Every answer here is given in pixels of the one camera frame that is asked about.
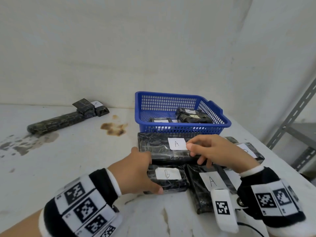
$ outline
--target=table surface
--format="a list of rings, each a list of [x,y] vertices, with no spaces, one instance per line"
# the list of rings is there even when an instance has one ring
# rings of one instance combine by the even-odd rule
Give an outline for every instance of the table surface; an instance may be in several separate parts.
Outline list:
[[[137,146],[139,126],[134,120],[133,109],[110,109],[108,115],[85,120],[46,138],[25,137],[27,125],[72,111],[74,107],[0,105],[0,232],[43,208],[66,183],[109,166]],[[232,125],[225,128],[221,136],[252,143],[265,157],[263,165],[271,167],[290,183],[302,202],[307,219],[316,223],[316,188],[234,119],[228,118]],[[126,133],[117,137],[107,135],[107,131],[100,128],[103,123],[128,126]],[[238,187],[238,175],[228,174]],[[240,227],[236,235],[220,231],[214,214],[196,214],[189,191],[161,196],[129,194],[121,196],[114,204],[124,217],[115,236],[257,235],[246,227]],[[261,221],[255,221],[242,211],[237,211],[237,218],[267,236]]]

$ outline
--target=white wall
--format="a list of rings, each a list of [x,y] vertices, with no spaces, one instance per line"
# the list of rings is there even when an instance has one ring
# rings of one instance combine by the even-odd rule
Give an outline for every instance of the white wall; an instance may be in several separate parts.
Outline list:
[[[198,94],[264,140],[315,61],[316,0],[0,0],[0,103]]]

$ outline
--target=gray metal rack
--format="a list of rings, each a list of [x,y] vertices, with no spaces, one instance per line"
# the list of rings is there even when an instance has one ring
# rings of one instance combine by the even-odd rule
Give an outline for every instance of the gray metal rack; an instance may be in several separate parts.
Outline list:
[[[315,93],[316,78],[267,144],[272,150],[287,132],[308,145],[308,148],[291,165],[296,171],[300,171],[316,155],[316,123],[293,123]]]

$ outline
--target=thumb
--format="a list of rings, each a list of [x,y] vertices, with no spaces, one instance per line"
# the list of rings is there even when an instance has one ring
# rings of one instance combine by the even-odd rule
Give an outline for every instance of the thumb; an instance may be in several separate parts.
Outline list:
[[[146,181],[146,190],[152,192],[153,194],[162,195],[163,189],[160,185],[152,182],[149,178]]]
[[[192,143],[186,144],[186,148],[191,152],[204,155],[205,157],[209,157],[210,152],[211,152],[210,147],[203,147],[203,146],[192,144]]]

